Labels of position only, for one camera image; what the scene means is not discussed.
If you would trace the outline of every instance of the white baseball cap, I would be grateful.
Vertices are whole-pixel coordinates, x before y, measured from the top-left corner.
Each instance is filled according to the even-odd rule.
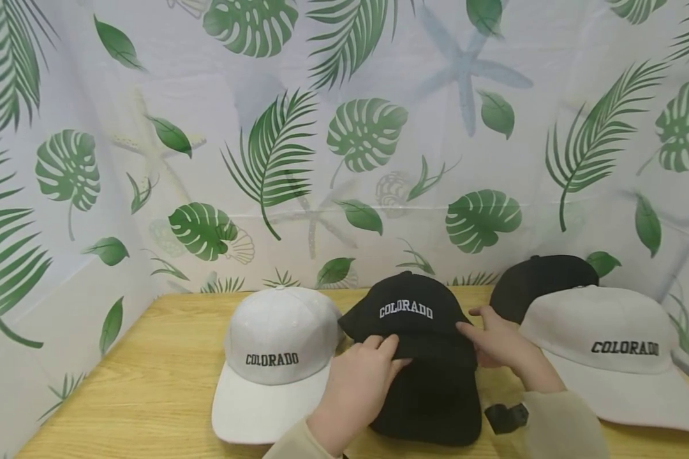
[[[319,291],[277,286],[237,306],[211,407],[217,436],[272,444],[319,404],[339,344],[341,314]]]
[[[689,385],[672,362],[678,338],[648,296],[600,286],[556,291],[533,301],[520,332],[600,419],[689,431]]]

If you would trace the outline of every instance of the backdrop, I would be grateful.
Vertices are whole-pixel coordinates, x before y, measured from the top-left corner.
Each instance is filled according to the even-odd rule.
[[[0,0],[0,457],[158,295],[553,253],[689,372],[689,1]]]

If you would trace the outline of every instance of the table surface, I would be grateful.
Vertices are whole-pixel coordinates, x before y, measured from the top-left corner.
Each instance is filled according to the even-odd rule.
[[[453,287],[463,309],[488,303],[490,287]],[[328,290],[341,310],[366,290]],[[224,444],[211,430],[214,389],[230,315],[248,292],[157,299],[58,413],[17,455],[51,458],[261,458],[265,446]],[[478,371],[485,406],[520,401],[507,368]],[[367,430],[348,450],[356,459],[524,458],[518,431],[494,435],[487,421],[468,448],[388,440]],[[689,459],[689,433],[604,424],[613,458]]]

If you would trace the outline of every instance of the hand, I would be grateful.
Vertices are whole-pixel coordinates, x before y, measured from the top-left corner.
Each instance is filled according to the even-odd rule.
[[[324,396],[307,425],[335,458],[378,416],[393,378],[410,362],[393,360],[397,348],[397,335],[373,335],[332,359]]]
[[[465,322],[457,323],[457,329],[474,343],[481,367],[512,369],[528,391],[567,390],[541,349],[518,332],[518,324],[503,319],[490,306],[470,309],[470,314],[483,318],[484,330]]]

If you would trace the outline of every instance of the sleeve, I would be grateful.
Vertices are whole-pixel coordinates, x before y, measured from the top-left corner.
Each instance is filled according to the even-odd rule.
[[[311,435],[306,418],[298,421],[263,456],[263,459],[335,459]]]
[[[594,412],[576,393],[526,392],[525,448],[531,459],[609,459]]]

